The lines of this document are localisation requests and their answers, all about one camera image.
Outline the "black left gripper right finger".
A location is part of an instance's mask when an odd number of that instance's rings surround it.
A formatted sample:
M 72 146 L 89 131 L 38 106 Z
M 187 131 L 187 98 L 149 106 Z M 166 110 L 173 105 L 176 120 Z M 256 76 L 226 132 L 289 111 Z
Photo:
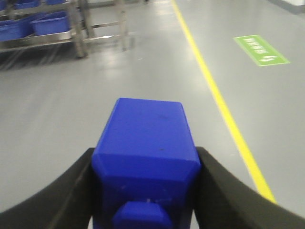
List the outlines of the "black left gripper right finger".
M 303 229 L 305 219 L 249 188 L 207 150 L 196 148 L 202 168 L 194 212 L 201 229 Z

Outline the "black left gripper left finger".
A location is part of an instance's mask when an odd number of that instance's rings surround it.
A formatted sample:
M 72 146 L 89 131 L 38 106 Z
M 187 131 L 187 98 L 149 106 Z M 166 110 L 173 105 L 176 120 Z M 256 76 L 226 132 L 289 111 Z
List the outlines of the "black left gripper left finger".
M 0 214 L 2 229 L 86 229 L 93 214 L 93 171 L 88 148 L 47 187 Z

